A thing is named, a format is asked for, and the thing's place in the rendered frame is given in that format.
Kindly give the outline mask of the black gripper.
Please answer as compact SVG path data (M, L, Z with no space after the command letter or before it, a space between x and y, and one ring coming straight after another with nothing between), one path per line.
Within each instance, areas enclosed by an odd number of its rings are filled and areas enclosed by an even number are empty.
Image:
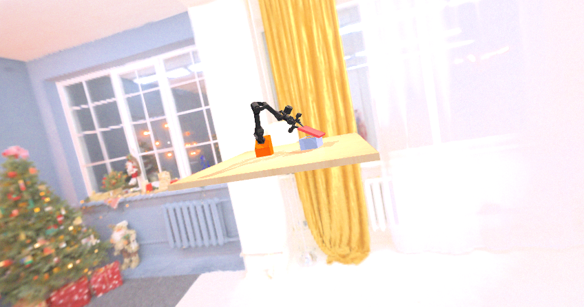
M301 115L302 115L301 113L297 113L297 114L296 114L296 116L295 116L295 117L296 117L296 119L294 119L294 120L293 120L293 122L291 123L291 124L292 124L292 126L291 126L291 127L289 128L289 130L288 130L288 132L289 132L289 133L292 133L292 132L293 132L293 129L295 129L295 128L298 128L298 126L297 126L297 125L295 125L296 123L298 123L298 124L300 124L301 126L303 126L303 124L300 122L300 119L299 119L299 117L301 117ZM304 127L304 126L303 126L303 127Z

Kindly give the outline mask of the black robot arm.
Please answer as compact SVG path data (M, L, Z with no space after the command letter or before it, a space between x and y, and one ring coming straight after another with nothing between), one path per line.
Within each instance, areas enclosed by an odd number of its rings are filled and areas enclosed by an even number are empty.
M262 107L260 107L260 106L262 106ZM255 139L257 140L258 145L264 144L265 139L266 139L265 137L263 137L264 130L260 124L260 111L267 109L269 112L271 112L276 117L276 119L278 121L285 120L285 121L287 121L287 123L289 125L291 125L291 123L294 120L292 116L289 116L291 114L292 109L293 109L292 106L290 106L290 105L285 106L284 111L283 110L276 111L267 102L252 102L251 109L253 111L254 120L255 120L255 130L254 130L253 135L255 136ZM287 120L288 117L289 117L289 120Z

